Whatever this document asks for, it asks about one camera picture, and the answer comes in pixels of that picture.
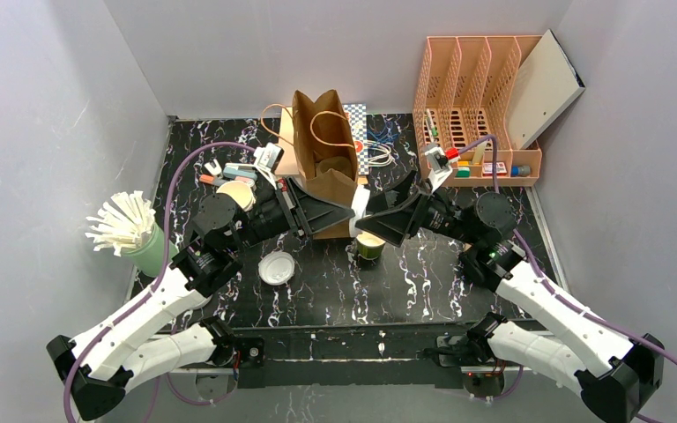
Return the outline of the checkered paper sheet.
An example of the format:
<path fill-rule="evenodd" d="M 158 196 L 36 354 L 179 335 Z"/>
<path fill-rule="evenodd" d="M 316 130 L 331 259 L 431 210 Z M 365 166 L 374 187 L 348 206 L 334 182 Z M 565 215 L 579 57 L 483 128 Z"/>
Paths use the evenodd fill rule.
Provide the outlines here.
<path fill-rule="evenodd" d="M 365 103 L 343 104 L 349 121 L 358 163 L 358 175 L 369 174 L 369 154 L 367 149 L 367 105 Z"/>

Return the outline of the brown paper bag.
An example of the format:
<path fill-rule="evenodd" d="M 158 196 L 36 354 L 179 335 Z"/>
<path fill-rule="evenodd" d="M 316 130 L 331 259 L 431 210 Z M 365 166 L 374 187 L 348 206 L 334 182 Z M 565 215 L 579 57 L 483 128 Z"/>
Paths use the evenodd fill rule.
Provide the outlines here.
<path fill-rule="evenodd" d="M 359 163 L 348 117 L 338 92 L 328 90 L 312 100 L 294 92 L 286 122 L 292 135 L 267 131 L 282 149 L 291 146 L 304 189 L 315 197 L 351 208 L 358 188 Z"/>

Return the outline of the white lid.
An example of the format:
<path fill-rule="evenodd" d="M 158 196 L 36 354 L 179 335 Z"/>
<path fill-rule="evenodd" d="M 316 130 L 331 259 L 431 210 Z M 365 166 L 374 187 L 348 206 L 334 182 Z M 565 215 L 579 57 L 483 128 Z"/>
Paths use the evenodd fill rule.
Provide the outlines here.
<path fill-rule="evenodd" d="M 258 264 L 260 279 L 269 286 L 282 286 L 294 275 L 296 262 L 283 251 L 275 251 L 263 257 Z"/>

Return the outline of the green paper coffee cup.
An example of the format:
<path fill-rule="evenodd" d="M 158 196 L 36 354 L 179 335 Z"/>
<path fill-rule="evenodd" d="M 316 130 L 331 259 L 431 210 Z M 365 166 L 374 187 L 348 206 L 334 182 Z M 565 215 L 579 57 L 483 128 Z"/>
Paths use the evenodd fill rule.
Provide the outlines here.
<path fill-rule="evenodd" d="M 355 238 L 356 255 L 368 262 L 375 262 L 383 252 L 386 242 L 368 232 L 361 232 Z"/>

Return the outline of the green cup of stirrers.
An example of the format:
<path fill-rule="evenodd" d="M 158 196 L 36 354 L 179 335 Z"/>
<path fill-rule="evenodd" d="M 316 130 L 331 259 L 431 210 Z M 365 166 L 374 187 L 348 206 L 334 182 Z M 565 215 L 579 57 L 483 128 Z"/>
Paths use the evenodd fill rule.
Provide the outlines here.
<path fill-rule="evenodd" d="M 90 226 L 85 236 L 92 240 L 95 252 L 109 249 L 114 256 L 131 260 L 148 277 L 157 277 L 161 266 L 178 253 L 141 190 L 115 193 L 86 220 Z"/>

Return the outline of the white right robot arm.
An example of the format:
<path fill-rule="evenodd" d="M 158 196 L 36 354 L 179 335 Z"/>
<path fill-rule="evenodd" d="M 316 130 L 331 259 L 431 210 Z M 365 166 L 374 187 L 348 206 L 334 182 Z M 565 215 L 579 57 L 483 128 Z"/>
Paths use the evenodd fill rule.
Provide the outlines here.
<path fill-rule="evenodd" d="M 498 191 L 466 207 L 438 193 L 458 157 L 453 149 L 425 148 L 433 159 L 427 180 L 414 174 L 368 199 L 356 226 L 394 246 L 426 228 L 466 245 L 465 278 L 510 301 L 548 331 L 542 337 L 508 318 L 488 313 L 463 336 L 440 337 L 427 355 L 441 366 L 476 360 L 515 362 L 575 392 L 605 422 L 629 422 L 662 383 L 662 344 L 651 335 L 612 330 L 544 275 L 529 249 L 513 242 L 517 221 Z"/>

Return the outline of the white folder board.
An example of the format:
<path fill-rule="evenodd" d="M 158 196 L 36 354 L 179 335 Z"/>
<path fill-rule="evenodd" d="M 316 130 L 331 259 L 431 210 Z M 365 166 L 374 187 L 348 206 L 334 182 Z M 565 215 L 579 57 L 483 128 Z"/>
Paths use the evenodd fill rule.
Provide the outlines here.
<path fill-rule="evenodd" d="M 505 117 L 511 148 L 528 148 L 584 89 L 561 43 L 547 30 L 517 71 Z"/>

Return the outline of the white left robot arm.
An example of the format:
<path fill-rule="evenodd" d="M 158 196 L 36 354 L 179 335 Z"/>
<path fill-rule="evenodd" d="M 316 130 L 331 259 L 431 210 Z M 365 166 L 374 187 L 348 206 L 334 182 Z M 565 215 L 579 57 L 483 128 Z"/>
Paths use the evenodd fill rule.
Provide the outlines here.
<path fill-rule="evenodd" d="M 238 372 L 262 365 L 263 340 L 236 336 L 215 316 L 173 335 L 159 331 L 225 286 L 242 269 L 243 250 L 286 233 L 310 237 L 353 217 L 351 208 L 308 193 L 293 177 L 275 178 L 276 165 L 270 160 L 262 169 L 250 208 L 222 191 L 208 196 L 190 242 L 163 255 L 147 288 L 91 329 L 47 344 L 68 421 L 98 419 L 138 385 L 180 367 L 207 363 Z"/>

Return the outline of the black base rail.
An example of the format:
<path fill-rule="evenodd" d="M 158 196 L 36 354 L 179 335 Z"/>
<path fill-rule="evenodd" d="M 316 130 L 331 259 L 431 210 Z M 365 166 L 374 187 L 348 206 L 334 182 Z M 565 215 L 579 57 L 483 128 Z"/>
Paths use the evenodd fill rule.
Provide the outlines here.
<path fill-rule="evenodd" d="M 498 374 L 507 368 L 482 346 L 468 346 L 468 323 L 391 323 L 367 326 L 236 328 L 238 339 L 264 344 L 267 363 L 391 364 L 424 360 L 466 372 Z"/>

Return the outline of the orange file organizer rack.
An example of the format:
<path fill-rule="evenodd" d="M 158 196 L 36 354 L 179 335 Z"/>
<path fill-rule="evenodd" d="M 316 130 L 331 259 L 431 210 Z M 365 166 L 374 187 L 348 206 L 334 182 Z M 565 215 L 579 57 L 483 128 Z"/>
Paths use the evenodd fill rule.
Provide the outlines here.
<path fill-rule="evenodd" d="M 492 183 L 492 160 L 506 167 L 503 187 L 531 187 L 539 179 L 542 151 L 518 147 L 508 130 L 508 111 L 519 68 L 540 40 L 538 35 L 429 36 L 425 42 L 413 102 L 418 151 L 430 144 L 464 149 L 454 161 L 470 174 L 453 171 L 447 187 Z"/>

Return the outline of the stack of white lids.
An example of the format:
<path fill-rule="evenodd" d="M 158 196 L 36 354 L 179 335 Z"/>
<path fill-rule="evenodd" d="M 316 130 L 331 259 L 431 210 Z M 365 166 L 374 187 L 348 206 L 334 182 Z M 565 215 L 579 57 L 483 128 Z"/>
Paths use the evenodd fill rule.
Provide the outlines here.
<path fill-rule="evenodd" d="M 217 193 L 231 197 L 245 212 L 252 210 L 256 204 L 254 191 L 246 182 L 225 182 L 218 187 Z"/>

